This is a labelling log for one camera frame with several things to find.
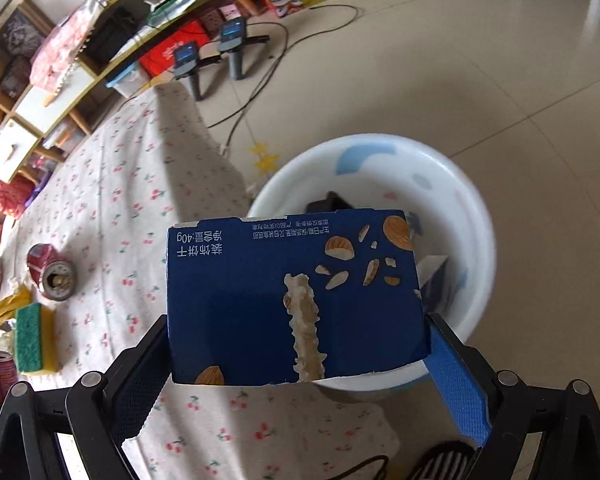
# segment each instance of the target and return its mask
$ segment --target black and white striped fabric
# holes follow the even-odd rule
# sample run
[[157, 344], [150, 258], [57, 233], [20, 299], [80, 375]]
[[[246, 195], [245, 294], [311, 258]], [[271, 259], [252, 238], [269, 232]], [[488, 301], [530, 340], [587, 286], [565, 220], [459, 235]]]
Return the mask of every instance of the black and white striped fabric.
[[461, 480], [473, 455], [464, 442], [443, 442], [423, 455], [406, 480]]

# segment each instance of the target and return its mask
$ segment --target metal screw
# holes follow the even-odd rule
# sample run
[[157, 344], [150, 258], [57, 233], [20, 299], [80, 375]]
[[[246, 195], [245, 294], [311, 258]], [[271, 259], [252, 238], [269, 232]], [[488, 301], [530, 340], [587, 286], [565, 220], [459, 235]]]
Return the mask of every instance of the metal screw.
[[27, 393], [27, 385], [25, 383], [15, 383], [11, 387], [11, 395], [14, 397], [21, 397]]
[[505, 386], [515, 386], [518, 384], [518, 376], [511, 370], [503, 370], [498, 374], [498, 380]]
[[82, 386], [86, 386], [87, 388], [92, 388], [97, 384], [100, 384], [100, 379], [102, 375], [100, 372], [89, 372], [88, 374], [84, 374], [80, 379]]
[[576, 390], [577, 394], [581, 395], [587, 395], [591, 391], [589, 385], [585, 381], [581, 381], [579, 379], [577, 381], [573, 381], [573, 389]]

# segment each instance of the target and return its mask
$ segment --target plastic storage container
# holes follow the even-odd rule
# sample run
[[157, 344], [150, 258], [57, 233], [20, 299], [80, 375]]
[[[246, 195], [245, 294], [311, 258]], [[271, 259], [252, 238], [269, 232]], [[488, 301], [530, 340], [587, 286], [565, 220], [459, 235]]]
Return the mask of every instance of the plastic storage container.
[[[495, 238], [478, 190], [446, 156], [415, 140], [362, 134], [330, 140], [279, 170], [249, 211], [253, 218], [301, 213], [335, 191], [354, 207], [402, 209], [416, 233], [416, 261], [446, 254], [439, 311], [464, 342], [487, 305], [495, 276]], [[331, 388], [371, 392], [417, 380], [422, 361], [389, 372], [319, 381]]]
[[139, 62], [134, 62], [125, 68], [112, 81], [107, 81], [107, 88], [115, 88], [125, 98], [137, 94], [149, 81], [149, 75]]

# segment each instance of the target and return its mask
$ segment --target green and yellow sponge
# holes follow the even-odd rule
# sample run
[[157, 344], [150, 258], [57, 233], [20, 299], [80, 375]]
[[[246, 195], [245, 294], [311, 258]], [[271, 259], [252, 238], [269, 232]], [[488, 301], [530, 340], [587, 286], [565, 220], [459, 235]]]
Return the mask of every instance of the green and yellow sponge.
[[54, 310], [39, 303], [16, 311], [15, 359], [21, 374], [44, 375], [58, 371], [55, 314]]

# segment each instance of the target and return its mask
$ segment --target framed picture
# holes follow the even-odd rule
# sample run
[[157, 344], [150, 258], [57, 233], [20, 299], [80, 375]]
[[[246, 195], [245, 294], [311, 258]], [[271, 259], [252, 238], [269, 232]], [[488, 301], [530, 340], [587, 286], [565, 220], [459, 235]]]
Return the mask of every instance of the framed picture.
[[53, 28], [31, 0], [9, 0], [0, 11], [0, 54], [31, 60]]

